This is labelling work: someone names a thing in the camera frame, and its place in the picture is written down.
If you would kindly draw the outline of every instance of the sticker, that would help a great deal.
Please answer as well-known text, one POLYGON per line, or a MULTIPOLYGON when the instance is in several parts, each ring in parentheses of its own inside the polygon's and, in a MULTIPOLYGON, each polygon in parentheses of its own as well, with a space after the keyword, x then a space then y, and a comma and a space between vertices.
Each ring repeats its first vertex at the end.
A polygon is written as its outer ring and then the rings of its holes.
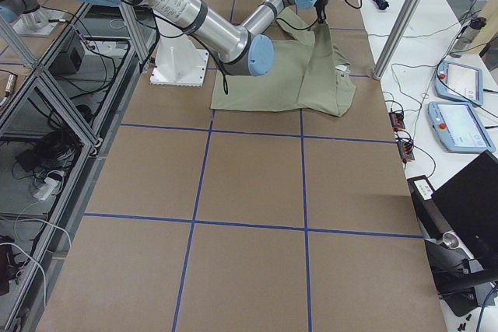
POLYGON ((431 198, 433 198, 433 189, 425 179, 416 180, 414 184, 424 200, 430 200, 431 198))
POLYGON ((177 20, 187 6, 187 0, 159 0, 154 8, 167 19, 177 20))

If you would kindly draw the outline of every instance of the black monitor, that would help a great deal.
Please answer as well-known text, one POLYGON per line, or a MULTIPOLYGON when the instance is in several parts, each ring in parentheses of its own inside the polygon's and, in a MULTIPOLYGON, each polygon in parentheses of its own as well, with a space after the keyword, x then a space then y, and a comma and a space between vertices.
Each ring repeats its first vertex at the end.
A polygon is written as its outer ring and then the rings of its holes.
POLYGON ((432 196, 484 268, 498 268, 498 159, 485 151, 432 196))

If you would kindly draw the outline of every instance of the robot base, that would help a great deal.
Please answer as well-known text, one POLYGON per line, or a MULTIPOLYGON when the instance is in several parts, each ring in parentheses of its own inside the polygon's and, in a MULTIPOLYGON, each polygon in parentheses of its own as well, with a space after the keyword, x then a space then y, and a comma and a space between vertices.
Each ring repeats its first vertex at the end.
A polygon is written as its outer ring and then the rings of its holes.
MULTIPOLYGON (((43 9, 43 12, 48 19, 62 19, 65 16, 65 12, 62 11, 52 11, 50 9, 43 9)), ((13 25, 13 29, 20 37, 48 37, 50 36, 50 34, 52 34, 52 32, 54 31, 55 27, 58 24, 59 23, 48 23, 47 25, 41 27, 38 30, 32 30, 23 21, 23 18, 20 18, 13 25)))
POLYGON ((169 46, 169 50, 166 51, 161 47, 160 45, 156 67, 150 77, 152 84, 202 87, 208 67, 207 50, 192 48, 190 54, 182 55, 174 46, 169 46), (160 59, 160 57, 165 57, 164 54, 166 54, 166 61, 160 59))

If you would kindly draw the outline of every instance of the white desk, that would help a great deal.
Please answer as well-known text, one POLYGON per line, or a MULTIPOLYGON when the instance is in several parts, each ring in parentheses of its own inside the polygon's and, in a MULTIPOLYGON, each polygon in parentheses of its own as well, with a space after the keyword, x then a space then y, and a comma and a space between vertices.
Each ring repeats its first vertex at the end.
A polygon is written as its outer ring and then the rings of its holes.
MULTIPOLYGON (((395 23, 396 17, 405 0, 387 0, 389 8, 380 11, 371 0, 363 0, 362 16, 365 23, 366 31, 369 34, 370 49, 375 61, 379 58, 382 48, 387 37, 378 37, 377 35, 388 35, 395 23)), ((381 80, 382 89, 394 96, 405 110, 418 110, 419 104, 414 100, 400 93, 398 83, 391 71, 391 65, 394 63, 416 66, 416 65, 436 65, 445 55, 451 41, 458 34, 460 25, 457 24, 457 17, 451 11, 446 0, 422 0, 417 8, 409 27, 405 31, 405 36, 418 36, 434 33, 450 27, 448 30, 436 33, 430 37, 403 38, 392 58, 389 68, 381 80)), ((458 59, 462 64, 472 65, 482 69, 484 87, 487 89, 498 89, 492 76, 486 66, 477 54, 464 55, 458 59)), ((436 95, 434 84, 431 80, 434 68, 405 68, 394 66, 395 74, 401 84, 402 91, 413 96, 419 101, 423 101, 423 107, 420 111, 418 122, 416 121, 417 113, 405 112, 406 131, 415 136, 415 145, 427 151, 437 163, 436 171, 430 178, 432 185, 437 189, 454 174, 469 164, 477 155, 476 154, 457 154, 447 152, 440 144, 427 114, 427 104, 431 101, 446 101, 436 95)), ((384 94, 386 100, 391 100, 391 95, 384 94)), ((487 110, 498 114, 498 95, 485 94, 484 105, 487 110)), ((494 125, 497 121, 481 110, 477 110, 484 125, 494 125)), ((498 129, 489 130, 491 139, 498 145, 498 129)), ((415 161, 408 163, 405 170, 407 178, 418 175, 429 175, 433 169, 433 163, 430 158, 419 150, 415 149, 415 161)), ((470 321, 465 318, 457 318, 446 305, 441 302, 444 311, 444 317, 447 322, 448 331, 454 332, 460 323, 466 322, 467 331, 475 331, 479 310, 472 313, 470 321)), ((480 332, 496 332, 498 330, 498 307, 489 306, 486 308, 485 317, 480 332)))

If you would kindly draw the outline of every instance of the green cloth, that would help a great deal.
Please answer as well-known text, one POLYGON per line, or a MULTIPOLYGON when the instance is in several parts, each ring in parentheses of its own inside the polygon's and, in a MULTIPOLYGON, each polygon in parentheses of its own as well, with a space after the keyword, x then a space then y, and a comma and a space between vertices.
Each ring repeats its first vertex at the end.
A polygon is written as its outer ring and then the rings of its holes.
MULTIPOLYGON (((289 9, 279 18, 296 28, 307 24, 289 9)), ((294 30, 277 21, 295 40, 274 40, 275 62, 262 77, 227 76, 229 94, 223 92, 223 77, 218 72, 212 94, 212 109, 279 112, 311 108, 342 116, 351 106, 356 87, 348 72, 345 56, 331 41, 327 23, 313 31, 294 30)))

